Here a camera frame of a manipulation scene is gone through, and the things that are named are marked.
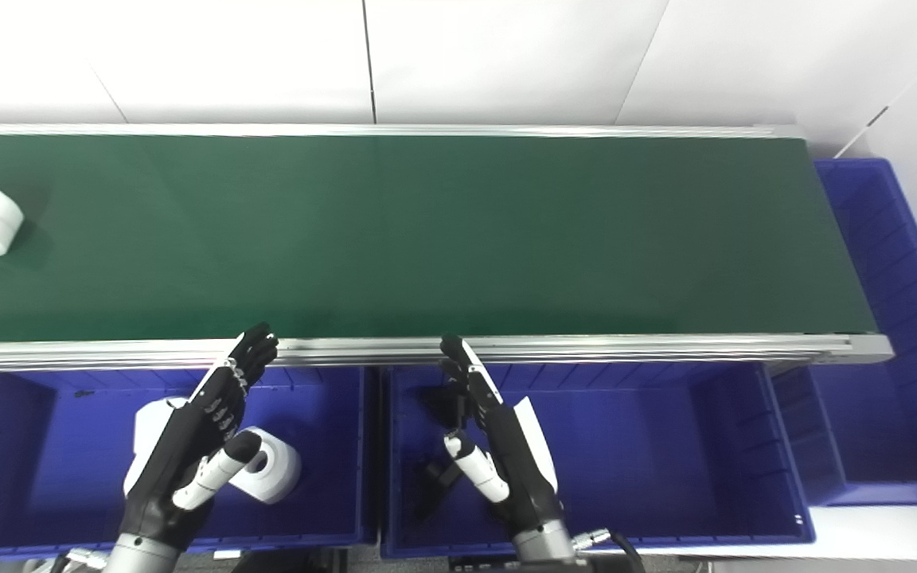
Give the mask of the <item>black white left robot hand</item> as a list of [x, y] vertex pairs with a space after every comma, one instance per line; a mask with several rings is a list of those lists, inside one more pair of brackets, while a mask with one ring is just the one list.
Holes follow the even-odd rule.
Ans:
[[192, 544], [219, 490], [259, 454], [262, 436], [241, 424], [245, 400], [277, 345], [266, 322], [245, 330], [188, 402], [172, 410], [125, 497], [121, 544], [157, 543], [176, 552]]

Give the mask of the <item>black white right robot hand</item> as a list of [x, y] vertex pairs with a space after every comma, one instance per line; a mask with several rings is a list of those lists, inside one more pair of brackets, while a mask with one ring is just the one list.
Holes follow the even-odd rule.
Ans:
[[468, 417], [489, 443], [482, 450], [456, 427], [443, 438], [448, 456], [492, 505], [521, 561], [572, 558], [556, 472], [531, 400], [506, 403], [487, 367], [458, 335], [443, 335], [439, 347], [440, 368], [470, 401]]

